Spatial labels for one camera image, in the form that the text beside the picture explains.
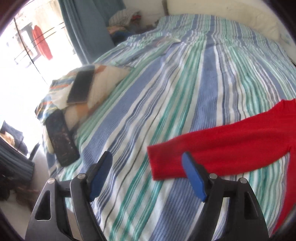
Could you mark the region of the red garment hanging outside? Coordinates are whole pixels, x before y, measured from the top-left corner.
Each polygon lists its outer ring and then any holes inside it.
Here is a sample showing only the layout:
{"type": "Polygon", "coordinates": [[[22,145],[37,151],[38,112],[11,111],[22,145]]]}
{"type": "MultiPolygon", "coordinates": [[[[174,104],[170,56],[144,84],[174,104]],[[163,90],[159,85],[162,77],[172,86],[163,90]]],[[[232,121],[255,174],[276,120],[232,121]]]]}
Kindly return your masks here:
{"type": "Polygon", "coordinates": [[[32,29],[32,35],[34,38],[34,44],[37,47],[40,54],[45,58],[47,58],[48,60],[51,60],[53,56],[40,27],[35,25],[34,28],[32,29]]]}

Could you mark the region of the red knitted sweater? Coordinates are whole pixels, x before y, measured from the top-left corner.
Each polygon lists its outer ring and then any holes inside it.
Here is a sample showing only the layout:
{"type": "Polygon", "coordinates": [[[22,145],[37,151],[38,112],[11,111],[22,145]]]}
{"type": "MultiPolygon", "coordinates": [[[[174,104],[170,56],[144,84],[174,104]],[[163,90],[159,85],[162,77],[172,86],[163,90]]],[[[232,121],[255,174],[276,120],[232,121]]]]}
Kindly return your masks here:
{"type": "Polygon", "coordinates": [[[237,175],[268,166],[286,154],[287,185],[278,229],[295,205],[295,100],[281,100],[270,110],[236,123],[186,133],[149,146],[153,180],[184,178],[181,156],[219,176],[237,175]]]}

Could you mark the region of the folded striped patterned cloth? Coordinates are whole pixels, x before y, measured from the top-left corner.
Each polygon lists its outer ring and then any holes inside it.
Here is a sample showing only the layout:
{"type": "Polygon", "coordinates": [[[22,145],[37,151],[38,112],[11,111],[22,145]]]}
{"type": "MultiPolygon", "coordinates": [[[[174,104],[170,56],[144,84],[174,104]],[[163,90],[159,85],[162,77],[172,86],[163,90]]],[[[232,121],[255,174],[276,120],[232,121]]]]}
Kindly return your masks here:
{"type": "Polygon", "coordinates": [[[60,109],[68,127],[73,128],[92,115],[129,73],[126,68],[100,64],[74,69],[52,81],[35,110],[36,116],[44,122],[53,111],[60,109]]]}

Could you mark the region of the striped bed cover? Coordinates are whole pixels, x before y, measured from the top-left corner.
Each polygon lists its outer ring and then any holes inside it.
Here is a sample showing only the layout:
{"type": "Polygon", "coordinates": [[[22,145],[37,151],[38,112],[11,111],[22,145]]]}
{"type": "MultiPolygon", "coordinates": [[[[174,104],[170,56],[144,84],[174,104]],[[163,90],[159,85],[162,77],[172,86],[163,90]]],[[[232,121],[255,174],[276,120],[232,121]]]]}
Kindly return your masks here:
{"type": "Polygon", "coordinates": [[[251,28],[211,15],[161,18],[96,65],[130,73],[74,131],[80,158],[52,177],[69,180],[105,151],[113,164],[92,203],[108,240],[186,240],[203,203],[186,179],[154,181],[149,145],[227,125],[295,98],[295,66],[284,49],[251,28]]]}

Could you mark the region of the cream headboard cushion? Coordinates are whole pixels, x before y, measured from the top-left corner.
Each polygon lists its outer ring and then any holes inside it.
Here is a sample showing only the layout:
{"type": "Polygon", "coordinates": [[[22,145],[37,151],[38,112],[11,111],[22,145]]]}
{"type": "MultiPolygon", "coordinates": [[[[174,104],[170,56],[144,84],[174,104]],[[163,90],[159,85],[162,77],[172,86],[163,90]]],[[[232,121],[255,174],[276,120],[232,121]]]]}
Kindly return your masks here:
{"type": "Polygon", "coordinates": [[[278,18],[263,1],[175,0],[167,1],[167,8],[170,15],[213,15],[236,21],[268,39],[280,40],[278,18]]]}

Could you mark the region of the pile of clothes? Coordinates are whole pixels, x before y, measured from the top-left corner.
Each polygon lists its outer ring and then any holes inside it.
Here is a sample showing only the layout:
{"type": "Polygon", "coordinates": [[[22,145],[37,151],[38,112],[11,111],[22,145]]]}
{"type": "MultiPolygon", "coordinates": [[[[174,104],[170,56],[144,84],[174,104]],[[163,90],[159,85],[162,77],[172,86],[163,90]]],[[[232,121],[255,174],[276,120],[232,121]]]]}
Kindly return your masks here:
{"type": "Polygon", "coordinates": [[[137,9],[123,9],[109,19],[107,30],[115,46],[126,41],[132,35],[139,35],[155,29],[159,20],[143,25],[142,15],[137,9]]]}

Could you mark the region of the blue curtain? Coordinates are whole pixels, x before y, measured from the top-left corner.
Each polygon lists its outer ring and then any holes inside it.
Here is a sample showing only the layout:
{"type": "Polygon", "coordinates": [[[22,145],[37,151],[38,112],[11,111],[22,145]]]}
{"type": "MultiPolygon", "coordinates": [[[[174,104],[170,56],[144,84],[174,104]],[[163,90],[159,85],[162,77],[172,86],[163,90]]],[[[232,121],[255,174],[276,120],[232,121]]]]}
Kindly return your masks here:
{"type": "Polygon", "coordinates": [[[123,1],[61,0],[58,3],[74,50],[83,65],[93,63],[114,48],[107,26],[109,19],[125,8],[123,1]]]}

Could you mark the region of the smartphone with tan case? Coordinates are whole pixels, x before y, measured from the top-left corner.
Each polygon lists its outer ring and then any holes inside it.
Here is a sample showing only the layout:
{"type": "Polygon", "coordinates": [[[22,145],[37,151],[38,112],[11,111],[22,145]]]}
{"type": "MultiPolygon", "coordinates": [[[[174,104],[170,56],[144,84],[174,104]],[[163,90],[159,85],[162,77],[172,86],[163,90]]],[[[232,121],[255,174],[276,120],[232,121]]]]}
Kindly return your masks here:
{"type": "Polygon", "coordinates": [[[67,98],[67,104],[86,103],[93,82],[95,68],[79,71],[67,98]]]}

